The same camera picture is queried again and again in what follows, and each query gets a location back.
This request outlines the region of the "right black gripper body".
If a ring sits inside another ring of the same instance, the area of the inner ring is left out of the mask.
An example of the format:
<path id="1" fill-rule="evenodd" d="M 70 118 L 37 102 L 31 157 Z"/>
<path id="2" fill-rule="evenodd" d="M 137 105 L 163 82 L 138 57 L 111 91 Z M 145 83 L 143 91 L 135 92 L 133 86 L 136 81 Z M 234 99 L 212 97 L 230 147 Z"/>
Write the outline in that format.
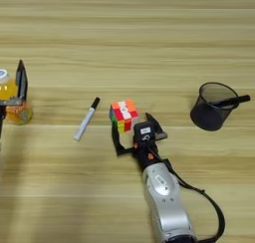
<path id="1" fill-rule="evenodd" d="M 160 162 L 156 142 L 165 138 L 167 138 L 166 133 L 140 134 L 136 131 L 132 138 L 132 147 L 126 148 L 124 154 L 130 153 L 136 159 L 140 170 L 144 171 L 150 165 Z"/>

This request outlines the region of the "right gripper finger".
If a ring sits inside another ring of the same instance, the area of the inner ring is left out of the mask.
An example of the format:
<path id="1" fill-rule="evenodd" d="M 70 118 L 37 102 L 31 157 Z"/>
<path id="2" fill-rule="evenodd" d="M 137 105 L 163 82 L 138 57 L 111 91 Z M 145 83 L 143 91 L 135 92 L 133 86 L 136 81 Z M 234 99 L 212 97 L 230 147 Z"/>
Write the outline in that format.
<path id="1" fill-rule="evenodd" d="M 114 142 L 114 146 L 115 146 L 117 155 L 124 154 L 126 149 L 121 145 L 118 127 L 114 122 L 112 123 L 112 139 Z"/>
<path id="2" fill-rule="evenodd" d="M 163 133 L 163 130 L 159 124 L 159 122 L 149 113 L 145 113 L 146 119 L 153 124 L 154 130 L 156 134 Z"/>

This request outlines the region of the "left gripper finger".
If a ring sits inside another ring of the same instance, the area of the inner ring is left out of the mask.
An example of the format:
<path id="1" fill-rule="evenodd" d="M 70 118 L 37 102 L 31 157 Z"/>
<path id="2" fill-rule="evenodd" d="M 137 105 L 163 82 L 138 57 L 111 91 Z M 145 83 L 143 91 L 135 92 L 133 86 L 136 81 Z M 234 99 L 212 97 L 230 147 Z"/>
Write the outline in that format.
<path id="1" fill-rule="evenodd" d="M 22 60 L 19 61 L 16 71 L 16 86 L 18 87 L 17 97 L 23 101 L 26 101 L 28 91 L 28 78 Z"/>

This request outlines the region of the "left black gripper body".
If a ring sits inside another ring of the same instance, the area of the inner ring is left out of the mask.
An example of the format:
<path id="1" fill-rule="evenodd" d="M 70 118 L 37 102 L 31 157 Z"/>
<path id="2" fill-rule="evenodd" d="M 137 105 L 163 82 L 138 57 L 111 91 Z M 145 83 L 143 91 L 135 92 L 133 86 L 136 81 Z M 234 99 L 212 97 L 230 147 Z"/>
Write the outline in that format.
<path id="1" fill-rule="evenodd" d="M 18 107 L 21 106 L 23 101 L 19 98 L 10 100 L 0 100 L 0 138 L 2 135 L 3 120 L 6 118 L 7 107 Z"/>

